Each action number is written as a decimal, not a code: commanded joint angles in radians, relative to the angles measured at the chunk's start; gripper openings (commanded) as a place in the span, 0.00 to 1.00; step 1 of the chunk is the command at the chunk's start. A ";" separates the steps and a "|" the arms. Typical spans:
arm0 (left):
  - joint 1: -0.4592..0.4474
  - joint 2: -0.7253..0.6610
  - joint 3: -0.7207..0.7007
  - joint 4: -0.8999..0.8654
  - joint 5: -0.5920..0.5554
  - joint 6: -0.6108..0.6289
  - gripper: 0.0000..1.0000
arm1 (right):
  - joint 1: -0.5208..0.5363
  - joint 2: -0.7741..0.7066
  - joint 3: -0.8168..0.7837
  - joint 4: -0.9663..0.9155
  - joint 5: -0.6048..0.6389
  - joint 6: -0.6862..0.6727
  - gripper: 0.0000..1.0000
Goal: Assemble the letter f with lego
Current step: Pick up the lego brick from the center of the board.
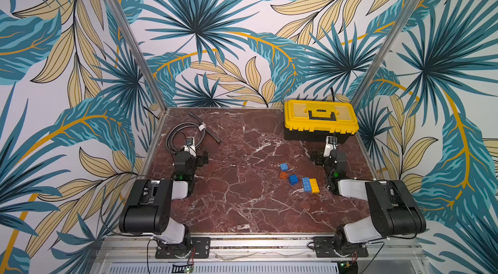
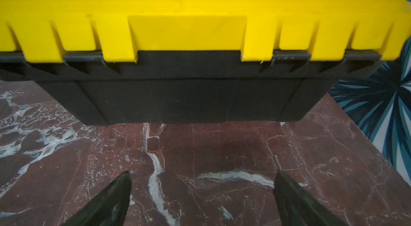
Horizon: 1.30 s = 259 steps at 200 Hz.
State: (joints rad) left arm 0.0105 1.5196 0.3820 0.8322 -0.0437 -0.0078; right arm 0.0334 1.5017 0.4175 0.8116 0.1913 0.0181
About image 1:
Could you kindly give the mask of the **long light blue lego brick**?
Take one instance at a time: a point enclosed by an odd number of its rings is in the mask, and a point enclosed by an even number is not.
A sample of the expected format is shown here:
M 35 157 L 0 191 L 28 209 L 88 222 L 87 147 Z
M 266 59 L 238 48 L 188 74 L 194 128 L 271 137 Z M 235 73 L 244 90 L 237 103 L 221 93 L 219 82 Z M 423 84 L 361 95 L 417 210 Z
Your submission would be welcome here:
M 313 188 L 309 178 L 302 178 L 303 191 L 307 193 L 312 193 Z

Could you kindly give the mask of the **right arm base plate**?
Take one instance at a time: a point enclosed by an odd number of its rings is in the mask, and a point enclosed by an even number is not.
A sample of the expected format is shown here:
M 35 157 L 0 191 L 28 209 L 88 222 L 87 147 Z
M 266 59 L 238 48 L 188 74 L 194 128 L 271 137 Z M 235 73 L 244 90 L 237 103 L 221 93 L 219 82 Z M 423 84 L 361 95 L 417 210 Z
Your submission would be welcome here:
M 368 257 L 366 244 L 351 244 L 338 236 L 313 237 L 313 249 L 318 258 Z

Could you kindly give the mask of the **small blue lego brick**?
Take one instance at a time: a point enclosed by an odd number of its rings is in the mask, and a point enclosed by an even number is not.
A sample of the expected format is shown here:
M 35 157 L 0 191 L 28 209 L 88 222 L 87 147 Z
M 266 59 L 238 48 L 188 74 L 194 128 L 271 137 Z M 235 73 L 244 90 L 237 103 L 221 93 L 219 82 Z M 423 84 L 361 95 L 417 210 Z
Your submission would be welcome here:
M 282 172 L 287 172 L 289 170 L 289 167 L 286 163 L 280 164 L 280 168 Z

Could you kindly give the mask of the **dark blue lego brick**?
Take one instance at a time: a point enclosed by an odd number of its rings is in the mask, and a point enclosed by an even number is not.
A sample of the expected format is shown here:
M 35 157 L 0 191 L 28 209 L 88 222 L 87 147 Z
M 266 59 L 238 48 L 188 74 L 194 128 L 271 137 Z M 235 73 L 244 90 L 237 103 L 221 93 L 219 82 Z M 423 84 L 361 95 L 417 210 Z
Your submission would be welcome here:
M 290 175 L 288 180 L 290 185 L 296 185 L 299 182 L 299 179 L 296 175 Z

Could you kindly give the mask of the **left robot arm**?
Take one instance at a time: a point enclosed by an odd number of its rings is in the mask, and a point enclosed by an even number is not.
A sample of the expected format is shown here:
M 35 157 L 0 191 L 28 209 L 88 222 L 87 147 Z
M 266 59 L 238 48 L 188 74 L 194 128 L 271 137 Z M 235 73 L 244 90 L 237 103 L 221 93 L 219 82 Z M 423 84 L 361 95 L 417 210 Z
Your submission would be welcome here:
M 190 231 L 188 226 L 171 217 L 171 203 L 192 196 L 196 170 L 208 163 L 207 152 L 200 156 L 179 152 L 174 155 L 172 178 L 136 180 L 119 217 L 120 232 L 150 236 L 160 251 L 170 256 L 192 256 L 195 246 Z

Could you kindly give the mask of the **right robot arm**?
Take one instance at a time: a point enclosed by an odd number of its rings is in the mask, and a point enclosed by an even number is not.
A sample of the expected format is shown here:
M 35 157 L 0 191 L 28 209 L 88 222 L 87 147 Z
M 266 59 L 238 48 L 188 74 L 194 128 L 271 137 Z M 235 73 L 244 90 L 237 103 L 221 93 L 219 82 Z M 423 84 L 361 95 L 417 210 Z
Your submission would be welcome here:
M 338 150 L 313 152 L 311 161 L 324 167 L 329 192 L 366 201 L 370 213 L 366 218 L 338 226 L 334 236 L 315 237 L 317 257 L 367 257 L 369 242 L 387 238 L 411 240 L 425 232 L 425 218 L 404 182 L 349 178 L 346 155 Z

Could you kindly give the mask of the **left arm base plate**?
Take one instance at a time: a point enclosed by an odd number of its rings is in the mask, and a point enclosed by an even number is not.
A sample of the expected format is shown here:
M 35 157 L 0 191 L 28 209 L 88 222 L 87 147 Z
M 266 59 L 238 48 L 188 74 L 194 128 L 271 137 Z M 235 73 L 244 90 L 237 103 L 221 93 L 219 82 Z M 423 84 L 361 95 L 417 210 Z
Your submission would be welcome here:
M 207 259 L 210 254 L 211 239 L 209 237 L 186 238 L 180 244 L 158 243 L 155 258 L 157 259 L 181 259 L 194 258 Z

